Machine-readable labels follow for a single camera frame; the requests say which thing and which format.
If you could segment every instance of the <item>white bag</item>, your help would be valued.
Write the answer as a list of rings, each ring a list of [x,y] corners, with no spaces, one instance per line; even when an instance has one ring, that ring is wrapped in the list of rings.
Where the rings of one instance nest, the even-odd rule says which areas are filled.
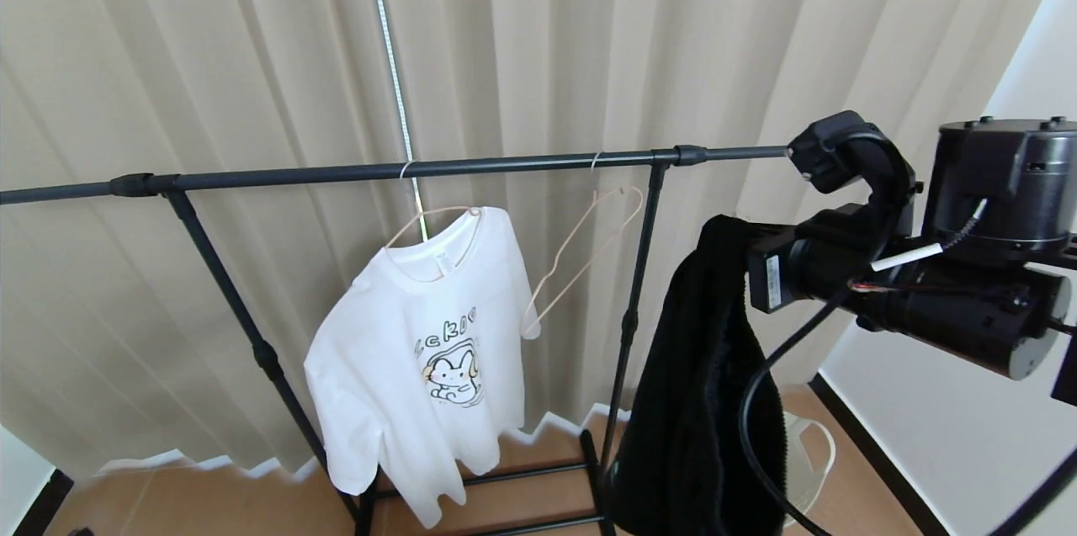
[[[810,426],[822,429],[826,436],[826,442],[830,445],[830,455],[822,469],[816,469],[808,459],[808,451],[805,450],[801,436]],[[838,448],[834,443],[834,437],[829,429],[811,419],[803,419],[785,412],[785,435],[788,439],[788,453],[785,456],[785,497],[796,506],[800,512],[807,514],[819,493],[823,491],[823,482],[834,467],[834,461],[838,455]],[[785,516],[785,526],[796,523],[792,517]]]

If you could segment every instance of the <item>white t-shirt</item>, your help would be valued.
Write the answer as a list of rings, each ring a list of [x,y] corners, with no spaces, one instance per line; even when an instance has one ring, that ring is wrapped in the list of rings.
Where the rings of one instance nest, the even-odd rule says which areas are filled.
[[[359,494],[380,464],[428,528],[442,518],[438,495],[464,504],[456,460],[487,472],[498,435],[523,426],[530,299],[504,210],[474,209],[422,244],[380,249],[304,363],[333,484]]]

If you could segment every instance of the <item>brown floor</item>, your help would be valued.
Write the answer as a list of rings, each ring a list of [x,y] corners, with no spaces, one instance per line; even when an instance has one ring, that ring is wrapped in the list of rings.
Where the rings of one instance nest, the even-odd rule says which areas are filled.
[[[919,534],[819,398],[807,387],[787,391],[783,397],[791,412],[826,424],[838,445],[838,460],[809,513],[812,519],[838,535]],[[604,420],[588,426],[592,433],[601,434]],[[821,436],[809,437],[808,449],[813,459],[815,454],[825,454],[825,446]],[[533,447],[506,439],[502,450],[504,469],[579,457],[575,437],[557,429],[547,429]],[[584,471],[475,485],[468,488],[467,505],[462,507],[445,497],[442,500],[444,517],[430,532],[422,530],[400,499],[379,502],[374,535],[453,536],[591,511],[591,493]],[[230,468],[199,471],[185,467],[112,475],[76,485],[45,536],[67,536],[81,526],[93,528],[97,536],[350,536],[353,533],[350,518],[323,471],[294,483],[280,475],[251,480]],[[597,533],[596,526],[584,525],[542,534]],[[796,526],[785,534],[807,533]]]

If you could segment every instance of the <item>black garment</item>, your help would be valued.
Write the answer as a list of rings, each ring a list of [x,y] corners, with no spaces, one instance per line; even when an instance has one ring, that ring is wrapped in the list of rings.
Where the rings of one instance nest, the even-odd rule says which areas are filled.
[[[784,512],[752,474],[737,413],[763,350],[744,310],[745,251],[756,230],[712,217],[677,267],[606,476],[613,520],[635,536],[767,536]],[[785,490],[785,425],[773,379],[756,392],[749,433]]]

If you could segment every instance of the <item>curtain fold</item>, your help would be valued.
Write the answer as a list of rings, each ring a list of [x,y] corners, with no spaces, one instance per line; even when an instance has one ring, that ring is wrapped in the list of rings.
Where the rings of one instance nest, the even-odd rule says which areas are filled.
[[[404,160],[375,0],[0,0],[0,184]],[[416,159],[785,144],[853,108],[926,179],[935,129],[980,115],[1039,0],[384,0]],[[429,209],[505,207],[532,283],[592,192],[646,168],[421,180]],[[411,211],[406,182],[193,194],[293,386],[321,319]],[[820,196],[784,160],[672,168],[629,370],[705,218],[796,222]],[[615,195],[540,307],[634,208]],[[450,218],[432,217],[439,229]],[[4,207],[0,422],[75,477],[173,448],[309,457],[163,199]],[[530,425],[606,403],[639,222],[524,348]],[[773,349],[817,306],[753,313]],[[836,314],[777,370],[815,371]]]

